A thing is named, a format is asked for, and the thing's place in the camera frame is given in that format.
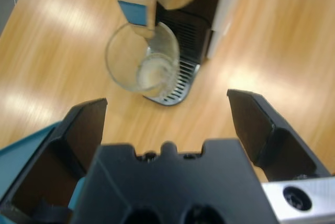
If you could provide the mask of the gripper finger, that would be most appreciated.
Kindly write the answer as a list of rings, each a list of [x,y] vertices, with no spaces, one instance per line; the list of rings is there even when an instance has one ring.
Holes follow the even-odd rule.
[[[73,106],[62,121],[1,149],[1,223],[69,223],[78,181],[102,141],[107,100]]]
[[[330,172],[286,119],[260,94],[229,89],[233,124],[250,161],[268,181],[329,177]]]

